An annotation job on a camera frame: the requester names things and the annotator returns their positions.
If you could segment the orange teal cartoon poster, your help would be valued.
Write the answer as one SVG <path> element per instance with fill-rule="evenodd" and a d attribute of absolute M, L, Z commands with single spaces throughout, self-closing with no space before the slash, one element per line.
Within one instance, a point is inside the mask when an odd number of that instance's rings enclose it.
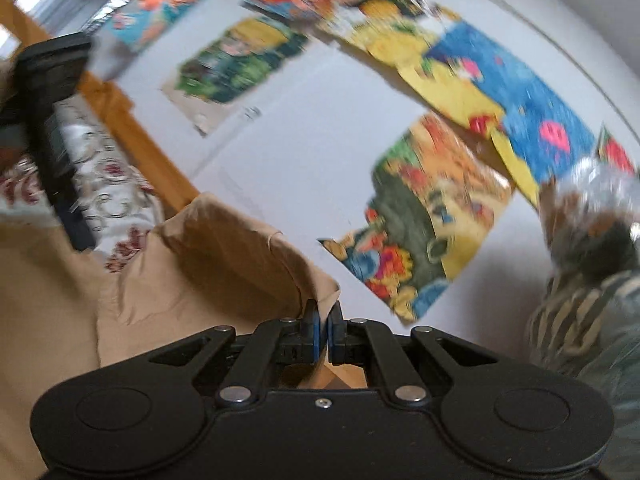
<path fill-rule="evenodd" d="M 202 0 L 130 0 L 107 23 L 114 38 L 139 53 Z"/>

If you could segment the blue yellow cartoon poster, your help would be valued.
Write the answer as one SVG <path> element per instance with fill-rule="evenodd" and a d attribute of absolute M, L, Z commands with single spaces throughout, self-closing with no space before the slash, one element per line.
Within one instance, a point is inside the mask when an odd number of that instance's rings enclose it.
<path fill-rule="evenodd" d="M 544 182 L 596 143 L 535 72 L 446 6 L 352 0 L 334 6 L 319 28 L 390 66 L 432 110 L 489 141 L 532 205 Z"/>

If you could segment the green cartoon poster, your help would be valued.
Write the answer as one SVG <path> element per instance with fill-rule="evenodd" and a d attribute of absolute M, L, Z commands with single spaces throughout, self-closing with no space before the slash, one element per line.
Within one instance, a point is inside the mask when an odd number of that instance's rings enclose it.
<path fill-rule="evenodd" d="M 178 65 L 162 92 L 206 138 L 246 105 L 250 92 L 309 45 L 303 32 L 252 15 Z"/>

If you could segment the beige trousers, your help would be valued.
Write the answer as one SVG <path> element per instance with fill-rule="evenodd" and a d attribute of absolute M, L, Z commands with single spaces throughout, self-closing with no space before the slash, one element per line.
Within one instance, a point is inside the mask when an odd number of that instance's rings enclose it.
<path fill-rule="evenodd" d="M 119 272 L 76 252 L 60 228 L 1 228 L 1 474 L 35 479 L 29 415 L 49 388 L 206 330 L 242 334 L 327 314 L 340 294 L 272 226 L 202 194 L 149 232 Z"/>

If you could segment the wooden bed frame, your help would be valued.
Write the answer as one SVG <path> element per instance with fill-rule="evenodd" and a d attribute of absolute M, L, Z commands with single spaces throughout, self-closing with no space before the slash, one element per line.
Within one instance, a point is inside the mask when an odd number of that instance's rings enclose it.
<path fill-rule="evenodd" d="M 13 0 L 1 0 L 1 25 L 18 41 L 17 50 L 48 40 L 50 35 Z M 93 113 L 152 186 L 168 216 L 198 197 L 198 189 L 175 166 L 134 118 L 134 103 L 117 84 L 86 70 L 79 91 Z"/>

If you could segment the cartoon poster lower centre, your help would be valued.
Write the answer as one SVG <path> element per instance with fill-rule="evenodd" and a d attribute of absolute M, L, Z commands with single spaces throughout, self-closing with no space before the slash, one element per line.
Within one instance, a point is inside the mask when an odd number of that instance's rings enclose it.
<path fill-rule="evenodd" d="M 512 188 L 433 113 L 384 153 L 371 178 L 364 227 L 321 244 L 410 324 L 475 257 Z"/>

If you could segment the striped grey clothes pile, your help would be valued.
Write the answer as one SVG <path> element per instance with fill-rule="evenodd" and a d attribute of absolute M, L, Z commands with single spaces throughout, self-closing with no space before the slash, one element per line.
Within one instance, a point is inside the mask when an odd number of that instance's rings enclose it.
<path fill-rule="evenodd" d="M 593 156 L 539 189 L 554 265 L 525 337 L 530 362 L 590 385 L 611 405 L 601 462 L 610 479 L 639 475 L 639 171 L 606 129 Z"/>

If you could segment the floral white bedspread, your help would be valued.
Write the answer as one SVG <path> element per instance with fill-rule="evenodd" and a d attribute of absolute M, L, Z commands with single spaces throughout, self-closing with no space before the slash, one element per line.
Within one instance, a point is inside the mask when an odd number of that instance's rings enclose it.
<path fill-rule="evenodd" d="M 56 116 L 76 165 L 81 210 L 96 238 L 93 253 L 108 272 L 118 273 L 164 221 L 163 206 L 82 96 L 58 104 Z M 27 155 L 1 175 L 1 221 L 38 228 L 60 224 Z"/>

